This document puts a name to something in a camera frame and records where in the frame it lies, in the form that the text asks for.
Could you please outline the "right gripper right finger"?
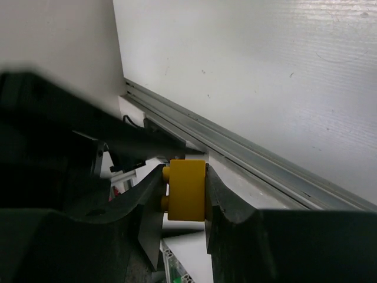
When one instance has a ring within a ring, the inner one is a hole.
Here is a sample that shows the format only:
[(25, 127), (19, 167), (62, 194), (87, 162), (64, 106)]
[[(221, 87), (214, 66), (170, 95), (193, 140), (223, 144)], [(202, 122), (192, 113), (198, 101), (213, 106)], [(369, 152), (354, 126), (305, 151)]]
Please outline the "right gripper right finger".
[(206, 168), (214, 282), (375, 282), (376, 213), (258, 209)]

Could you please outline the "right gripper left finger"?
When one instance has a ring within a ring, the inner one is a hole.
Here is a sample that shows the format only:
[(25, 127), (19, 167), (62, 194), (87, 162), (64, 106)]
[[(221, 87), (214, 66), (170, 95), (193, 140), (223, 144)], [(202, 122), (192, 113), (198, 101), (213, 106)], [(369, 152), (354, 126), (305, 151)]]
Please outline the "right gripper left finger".
[(158, 268), (163, 165), (110, 198), (100, 178), (55, 173), (1, 182), (2, 282), (150, 282)]

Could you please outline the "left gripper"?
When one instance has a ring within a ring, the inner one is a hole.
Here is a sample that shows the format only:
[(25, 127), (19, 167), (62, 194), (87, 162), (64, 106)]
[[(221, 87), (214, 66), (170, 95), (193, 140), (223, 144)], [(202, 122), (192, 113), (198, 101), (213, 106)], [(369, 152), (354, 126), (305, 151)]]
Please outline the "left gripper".
[(107, 203), (110, 181), (100, 176), (105, 143), (141, 159), (187, 153), (32, 72), (1, 73), (1, 110), (2, 209)]

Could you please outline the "yellow lego brick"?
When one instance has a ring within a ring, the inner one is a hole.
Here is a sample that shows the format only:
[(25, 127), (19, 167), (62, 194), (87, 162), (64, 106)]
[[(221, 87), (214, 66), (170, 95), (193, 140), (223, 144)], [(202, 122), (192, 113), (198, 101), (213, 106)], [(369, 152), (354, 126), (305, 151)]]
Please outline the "yellow lego brick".
[(161, 210), (170, 221), (203, 222), (205, 220), (204, 160), (171, 160), (163, 167), (163, 181), (168, 194), (161, 198)]

